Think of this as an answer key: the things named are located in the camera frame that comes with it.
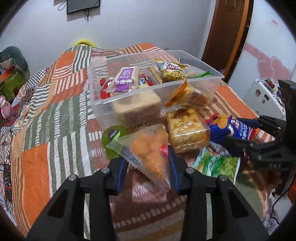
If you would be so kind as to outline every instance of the wooden door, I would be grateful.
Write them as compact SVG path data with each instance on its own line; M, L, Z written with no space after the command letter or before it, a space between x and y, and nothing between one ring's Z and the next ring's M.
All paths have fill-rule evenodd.
M216 2L202 61L218 71L226 69L235 44L240 43L242 34L239 35L239 32L240 30L242 32L245 26L248 3L249 0L217 0Z

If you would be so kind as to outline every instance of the blue chip bag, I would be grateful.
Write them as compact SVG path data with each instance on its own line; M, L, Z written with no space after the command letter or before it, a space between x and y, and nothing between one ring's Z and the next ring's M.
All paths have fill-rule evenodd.
M227 135L252 140L256 131L231 115L214 114L206 123L210 128L210 141L218 144Z

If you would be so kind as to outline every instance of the cable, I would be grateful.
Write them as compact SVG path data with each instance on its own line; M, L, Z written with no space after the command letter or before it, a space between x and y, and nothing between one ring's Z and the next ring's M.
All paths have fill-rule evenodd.
M89 20L89 14L90 14L90 12L92 11L92 9L97 5L97 3L99 2L100 0L98 0L95 4L94 4L94 6L93 7L91 7L91 8L88 8L87 9L87 12L86 12L86 10L84 10L84 14L85 14L85 16L86 16L86 18L87 18L87 20Z
M277 203L277 202L278 202L283 196L285 196L285 195L287 194L287 192L290 190L291 186L293 185L293 180L292 180L290 186L287 188L287 190L286 190L281 196L279 196L279 198L278 198L278 199L274 202L274 204L272 205L272 212L271 212L271 214L270 214L270 218L274 219L278 225L279 225L279 221L277 220L277 218L276 218L276 217L272 217L272 215L273 215L273 213L274 213L274 206L275 206L276 203Z
M62 10L66 7L66 5L67 5L67 0L64 1L63 3L61 3L61 5L59 5L59 7L58 7L57 9L58 9L59 11L62 11Z

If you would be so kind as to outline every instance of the packaged cake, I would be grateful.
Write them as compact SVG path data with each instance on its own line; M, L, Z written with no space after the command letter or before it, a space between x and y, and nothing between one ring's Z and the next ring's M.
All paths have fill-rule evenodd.
M212 102L212 97L203 90L199 90L189 85L187 80L179 86L171 99L165 104L166 107L171 107L174 104L178 105L194 105L197 107L206 107Z
M125 93L139 88L139 67L122 67L113 79L107 93Z
M116 121L125 128L155 120L161 111L161 99L152 90L112 102Z
M207 146L210 129L197 111L183 107L167 112L170 144L176 153L195 150Z

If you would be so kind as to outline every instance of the pink heart decal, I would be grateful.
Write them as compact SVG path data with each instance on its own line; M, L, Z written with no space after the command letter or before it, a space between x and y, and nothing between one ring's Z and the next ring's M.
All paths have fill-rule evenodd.
M279 80L290 80L292 76L291 70L288 67L282 65L278 57L272 57L270 60L270 66L274 69L274 83L278 83Z
M274 69L266 63L265 60L259 59L257 62L260 79L272 79L274 77Z

